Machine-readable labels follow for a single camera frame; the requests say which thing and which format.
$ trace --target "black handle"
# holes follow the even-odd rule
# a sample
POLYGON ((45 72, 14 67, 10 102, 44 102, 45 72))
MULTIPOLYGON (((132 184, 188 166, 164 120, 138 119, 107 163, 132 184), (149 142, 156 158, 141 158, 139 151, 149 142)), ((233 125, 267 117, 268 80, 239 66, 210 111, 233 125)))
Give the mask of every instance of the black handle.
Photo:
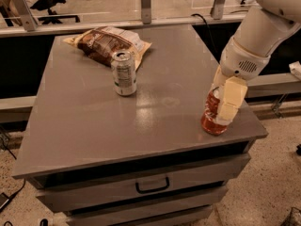
POLYGON ((140 193, 140 194, 146 194, 146 193, 152 193, 152 192, 163 191, 163 190, 168 189, 169 186, 170 186, 170 183, 169 183, 169 178, 168 178, 168 177, 166 177, 166 185, 165 185, 165 186, 158 187, 158 188, 154 188, 154 189, 149 189, 149 190, 141 190, 141 189, 139 188, 139 183, 135 183, 135 189, 136 189, 137 192, 140 193))

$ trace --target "robotic hand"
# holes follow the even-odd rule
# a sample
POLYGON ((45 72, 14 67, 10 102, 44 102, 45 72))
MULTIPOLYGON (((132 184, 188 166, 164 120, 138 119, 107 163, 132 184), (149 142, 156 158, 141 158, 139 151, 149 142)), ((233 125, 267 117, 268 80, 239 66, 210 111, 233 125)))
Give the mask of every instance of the robotic hand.
POLYGON ((301 0, 257 0, 222 52, 201 118, 203 129, 220 135, 246 96, 246 81, 259 75, 271 54, 301 25, 301 0))

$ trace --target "can top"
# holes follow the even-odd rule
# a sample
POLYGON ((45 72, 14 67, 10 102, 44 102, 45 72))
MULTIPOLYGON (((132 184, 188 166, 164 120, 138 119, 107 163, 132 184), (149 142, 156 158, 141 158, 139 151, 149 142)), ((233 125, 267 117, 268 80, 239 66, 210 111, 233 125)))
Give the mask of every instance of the can top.
POLYGON ((127 61, 131 59, 131 53, 126 50, 118 50, 113 54, 112 58, 116 61, 127 61))

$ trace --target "table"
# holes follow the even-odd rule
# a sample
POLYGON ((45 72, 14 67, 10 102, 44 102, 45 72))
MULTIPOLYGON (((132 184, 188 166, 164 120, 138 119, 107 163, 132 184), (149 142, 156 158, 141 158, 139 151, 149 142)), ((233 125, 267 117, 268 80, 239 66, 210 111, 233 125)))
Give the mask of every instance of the table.
POLYGON ((217 62, 191 25, 134 29, 152 43, 137 92, 58 36, 13 177, 69 225, 174 225, 206 218, 266 131, 244 104, 222 136, 200 126, 217 62))

